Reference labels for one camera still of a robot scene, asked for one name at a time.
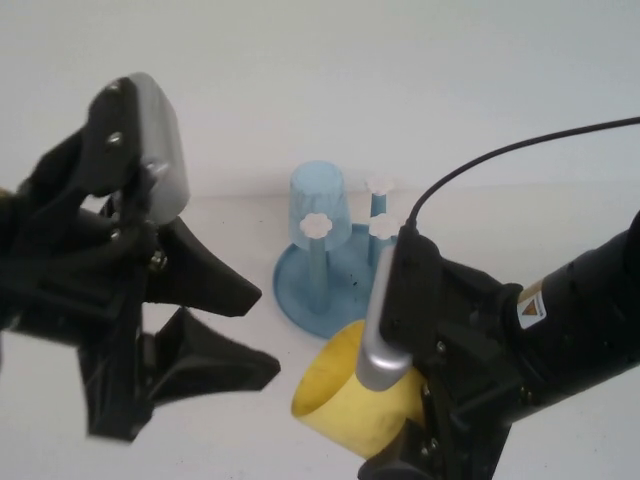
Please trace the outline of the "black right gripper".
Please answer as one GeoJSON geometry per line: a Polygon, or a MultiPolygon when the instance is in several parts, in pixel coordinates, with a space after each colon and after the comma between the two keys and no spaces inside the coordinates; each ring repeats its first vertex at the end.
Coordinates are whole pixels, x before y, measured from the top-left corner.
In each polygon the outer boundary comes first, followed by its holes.
{"type": "Polygon", "coordinates": [[[409,422],[399,458],[376,455],[360,480],[491,479],[524,409],[524,377],[509,345],[515,312],[406,309],[399,345],[424,374],[424,426],[409,422]]]}

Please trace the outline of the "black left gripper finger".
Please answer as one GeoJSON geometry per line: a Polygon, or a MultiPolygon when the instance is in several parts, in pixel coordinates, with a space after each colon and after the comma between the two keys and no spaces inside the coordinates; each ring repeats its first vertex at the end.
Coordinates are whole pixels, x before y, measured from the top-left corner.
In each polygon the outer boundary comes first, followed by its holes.
{"type": "Polygon", "coordinates": [[[142,339],[142,385],[155,405],[203,395],[258,392],[280,370],[275,357],[221,335],[186,308],[142,339]]]}

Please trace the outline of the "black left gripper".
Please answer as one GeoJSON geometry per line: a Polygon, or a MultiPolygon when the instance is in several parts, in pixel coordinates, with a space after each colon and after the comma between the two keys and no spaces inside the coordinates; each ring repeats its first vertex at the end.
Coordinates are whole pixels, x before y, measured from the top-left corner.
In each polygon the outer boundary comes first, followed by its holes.
{"type": "Polygon", "coordinates": [[[142,385],[142,304],[243,317],[262,291],[181,218],[162,226],[166,262],[148,272],[150,178],[135,130],[82,128],[46,152],[18,190],[18,331],[76,347],[90,435],[131,441],[153,403],[142,385]]]}

